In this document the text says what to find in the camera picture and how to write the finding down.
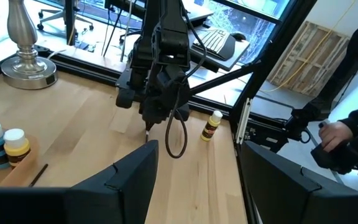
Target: computer keyboard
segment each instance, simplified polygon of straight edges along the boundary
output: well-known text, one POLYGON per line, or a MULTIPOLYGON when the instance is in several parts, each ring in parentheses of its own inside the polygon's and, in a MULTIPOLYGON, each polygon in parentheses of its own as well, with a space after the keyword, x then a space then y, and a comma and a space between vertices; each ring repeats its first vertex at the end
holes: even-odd
MULTIPOLYGON (((232 57, 235 40, 231 40, 233 38, 230 36, 230 33, 225 30, 212 29, 201 33, 199 37, 204 43, 209 55, 215 56, 221 60, 227 60, 232 57)), ((193 47, 198 50, 203 50, 197 39, 193 42, 193 47)))

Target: white wall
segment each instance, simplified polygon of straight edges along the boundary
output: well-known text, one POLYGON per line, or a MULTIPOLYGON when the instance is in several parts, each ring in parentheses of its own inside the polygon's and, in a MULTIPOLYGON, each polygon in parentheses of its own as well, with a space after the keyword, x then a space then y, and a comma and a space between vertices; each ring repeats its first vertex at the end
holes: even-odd
MULTIPOLYGON (((310 11, 307 21, 327 27, 333 28, 341 16, 346 12, 353 0, 317 0, 316 4, 310 11)), ((334 31, 351 36, 358 28, 358 0, 355 1, 352 8, 342 18, 334 31)), ((349 85, 342 100, 345 99, 358 86, 358 73, 349 85)))

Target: human hand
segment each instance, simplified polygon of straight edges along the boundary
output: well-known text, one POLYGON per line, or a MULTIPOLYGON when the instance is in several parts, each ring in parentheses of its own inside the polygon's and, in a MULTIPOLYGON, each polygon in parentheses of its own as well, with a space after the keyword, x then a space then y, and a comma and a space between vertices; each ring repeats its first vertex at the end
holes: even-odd
POLYGON ((350 128, 340 121, 324 125, 318 135, 322 140, 321 146, 326 152, 333 150, 341 142, 353 138, 350 128))

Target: wooden tabletop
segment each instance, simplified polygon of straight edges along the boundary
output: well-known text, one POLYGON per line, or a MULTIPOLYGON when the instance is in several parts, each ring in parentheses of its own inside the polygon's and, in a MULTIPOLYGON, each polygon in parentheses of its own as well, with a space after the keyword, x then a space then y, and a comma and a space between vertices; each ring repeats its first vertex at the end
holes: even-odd
MULTIPOLYGON (((53 86, 31 91, 10 87, 0 76, 0 123, 37 137, 49 163, 37 186, 75 185, 145 139, 137 104, 118 108, 113 87, 62 72, 59 76, 53 86)), ((165 150, 166 122, 152 128, 150 138, 159 140, 160 155, 146 223, 246 223, 229 123, 223 121, 214 138, 204 142, 200 134, 207 119, 191 112, 188 147, 176 160, 165 150)), ((170 144, 175 154, 183 144, 176 120, 170 144)))

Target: lamp base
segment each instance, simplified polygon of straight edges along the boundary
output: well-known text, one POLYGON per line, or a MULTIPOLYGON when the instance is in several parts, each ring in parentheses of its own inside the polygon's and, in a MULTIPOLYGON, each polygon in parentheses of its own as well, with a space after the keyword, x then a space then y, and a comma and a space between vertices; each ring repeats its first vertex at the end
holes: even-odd
POLYGON ((45 69, 39 72, 23 73, 14 69, 19 57, 6 60, 1 65, 4 81, 15 88, 25 90, 39 90, 53 85, 57 79, 56 65, 47 58, 37 57, 37 60, 45 64, 45 69))

